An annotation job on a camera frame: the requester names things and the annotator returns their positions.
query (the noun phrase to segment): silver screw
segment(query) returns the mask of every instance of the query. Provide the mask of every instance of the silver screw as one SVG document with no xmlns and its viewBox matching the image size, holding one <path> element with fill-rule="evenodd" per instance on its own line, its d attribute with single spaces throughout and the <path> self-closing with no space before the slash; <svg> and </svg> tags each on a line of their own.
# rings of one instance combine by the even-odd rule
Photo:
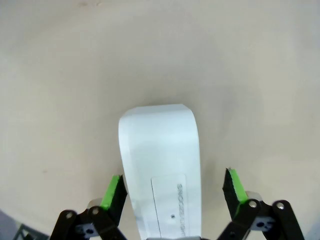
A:
<svg viewBox="0 0 320 240">
<path fill-rule="evenodd" d="M 249 202 L 249 206 L 252 208 L 256 208 L 257 207 L 257 203 L 255 201 L 250 201 Z"/>
<path fill-rule="evenodd" d="M 278 202 L 278 203 L 276 204 L 276 207 L 277 207 L 278 209 L 281 209 L 281 210 L 285 209 L 285 205 L 284 205 L 282 202 Z"/>
<path fill-rule="evenodd" d="M 72 212 L 68 212 L 65 217 L 66 217 L 67 219 L 69 219 L 69 218 L 72 217 L 72 215 L 73 215 Z"/>
<path fill-rule="evenodd" d="M 99 208 L 96 207 L 92 210 L 93 215 L 97 215 L 98 213 L 99 213 Z"/>
</svg>

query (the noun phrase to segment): table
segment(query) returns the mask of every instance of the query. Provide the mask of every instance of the table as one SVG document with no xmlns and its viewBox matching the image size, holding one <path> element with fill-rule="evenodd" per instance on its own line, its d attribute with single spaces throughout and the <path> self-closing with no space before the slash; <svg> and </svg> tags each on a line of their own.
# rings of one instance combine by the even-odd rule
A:
<svg viewBox="0 0 320 240">
<path fill-rule="evenodd" d="M 50 234 L 123 173 L 125 111 L 182 103 L 199 132 L 204 237 L 230 220 L 233 167 L 319 239 L 319 21 L 298 0 L 3 1 L 1 209 Z M 120 228 L 139 239 L 129 200 Z"/>
</svg>

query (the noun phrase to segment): green tape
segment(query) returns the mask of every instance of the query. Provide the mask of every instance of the green tape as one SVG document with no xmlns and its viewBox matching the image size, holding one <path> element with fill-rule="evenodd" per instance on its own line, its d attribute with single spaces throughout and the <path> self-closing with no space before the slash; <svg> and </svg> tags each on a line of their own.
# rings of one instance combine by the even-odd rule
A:
<svg viewBox="0 0 320 240">
<path fill-rule="evenodd" d="M 232 183 L 233 183 L 236 197 L 237 197 L 238 201 L 240 202 L 240 204 L 243 204 L 249 199 L 248 195 L 246 194 L 246 191 L 244 189 L 244 186 L 242 185 L 240 178 L 237 174 L 237 171 L 235 169 L 229 168 L 229 173 L 232 178 Z"/>
<path fill-rule="evenodd" d="M 119 179 L 120 179 L 120 175 L 113 176 L 111 179 L 111 182 L 108 186 L 108 189 L 105 192 L 105 195 L 104 195 L 104 197 L 101 201 L 101 204 L 100 204 L 100 207 L 102 207 L 105 210 L 108 210 L 111 206 Z"/>
</svg>

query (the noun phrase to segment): rounded white casing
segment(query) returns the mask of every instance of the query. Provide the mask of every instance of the rounded white casing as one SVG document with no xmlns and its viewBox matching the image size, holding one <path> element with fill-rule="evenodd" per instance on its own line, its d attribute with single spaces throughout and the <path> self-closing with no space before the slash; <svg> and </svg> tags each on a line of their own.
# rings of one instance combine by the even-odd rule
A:
<svg viewBox="0 0 320 240">
<path fill-rule="evenodd" d="M 142 240 L 201 235 L 199 137 L 182 104 L 136 107 L 119 121 L 119 147 Z"/>
</svg>

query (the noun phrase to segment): metal bolt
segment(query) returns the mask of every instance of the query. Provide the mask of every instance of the metal bolt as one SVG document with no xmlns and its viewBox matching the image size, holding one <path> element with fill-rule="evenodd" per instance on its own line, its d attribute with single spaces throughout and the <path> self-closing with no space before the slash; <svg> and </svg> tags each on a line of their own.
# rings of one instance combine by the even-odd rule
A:
<svg viewBox="0 0 320 240">
<path fill-rule="evenodd" d="M 252 208 L 256 208 L 257 207 L 257 203 L 255 201 L 250 201 L 249 202 L 249 206 Z"/>
<path fill-rule="evenodd" d="M 278 209 L 281 209 L 281 210 L 285 209 L 285 205 L 284 205 L 282 202 L 278 202 L 278 203 L 276 204 L 276 207 L 277 207 Z"/>
<path fill-rule="evenodd" d="M 65 217 L 66 217 L 67 219 L 69 219 L 69 218 L 71 218 L 71 217 L 72 217 L 72 215 L 73 215 L 73 213 L 72 213 L 72 212 L 68 212 L 68 213 L 66 214 L 66 216 L 65 216 Z"/>
<path fill-rule="evenodd" d="M 98 213 L 99 213 L 99 208 L 96 207 L 92 210 L 93 215 L 97 215 Z"/>
</svg>

